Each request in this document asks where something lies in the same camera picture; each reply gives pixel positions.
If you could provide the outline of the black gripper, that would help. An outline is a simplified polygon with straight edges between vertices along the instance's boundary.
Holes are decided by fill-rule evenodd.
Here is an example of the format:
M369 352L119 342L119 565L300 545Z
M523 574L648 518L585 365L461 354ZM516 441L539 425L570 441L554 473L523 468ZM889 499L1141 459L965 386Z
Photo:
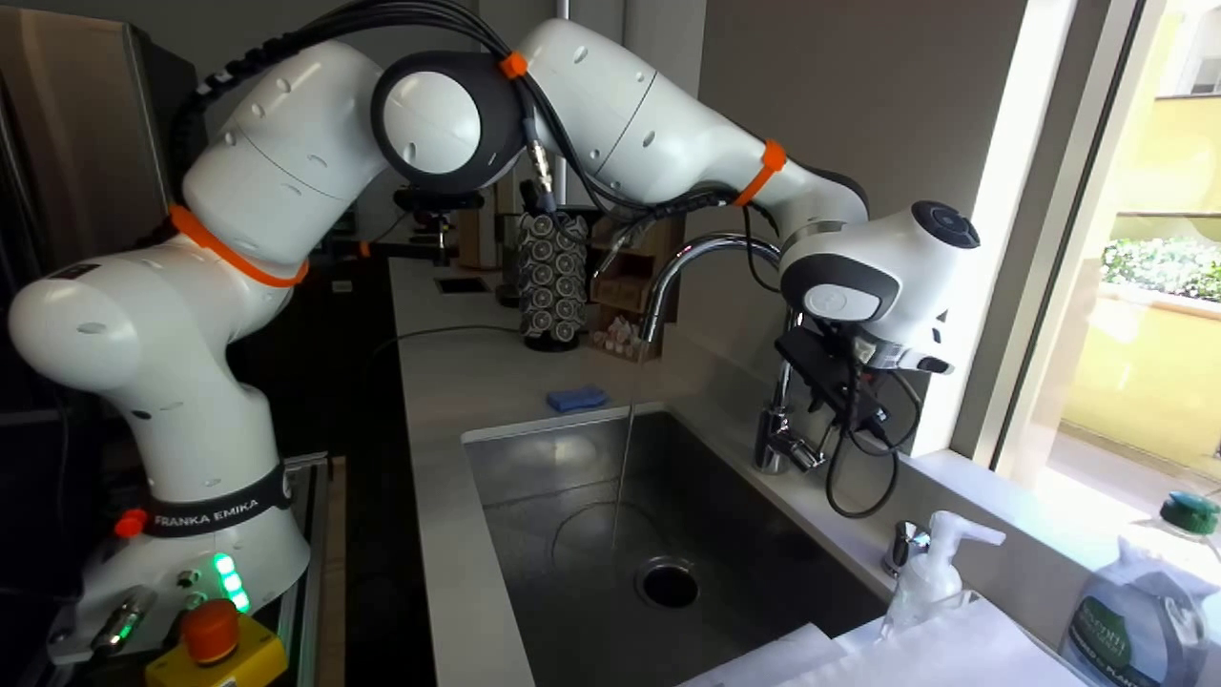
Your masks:
M889 412L823 336L791 330L773 338L773 349L813 388L818 406L828 406L849 430L865 430L874 438L885 434Z

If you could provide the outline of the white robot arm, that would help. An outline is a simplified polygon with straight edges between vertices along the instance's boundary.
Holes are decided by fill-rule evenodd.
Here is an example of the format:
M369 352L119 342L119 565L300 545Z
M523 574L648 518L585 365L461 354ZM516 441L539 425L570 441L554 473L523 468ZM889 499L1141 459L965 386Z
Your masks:
M418 190L479 190L530 145L622 207L692 200L763 209L778 294L832 323L865 370L945 361L937 317L980 247L954 207L889 218L861 190L741 130L627 45L539 23L523 45L369 62L320 18L255 59L259 83L196 158L169 233L26 282L7 331L42 377L119 410L154 503L82 569L44 651L58 667L123 650L196 599L276 604L310 565L291 517L272 406L225 349L259 331L310 271L310 251L381 173Z

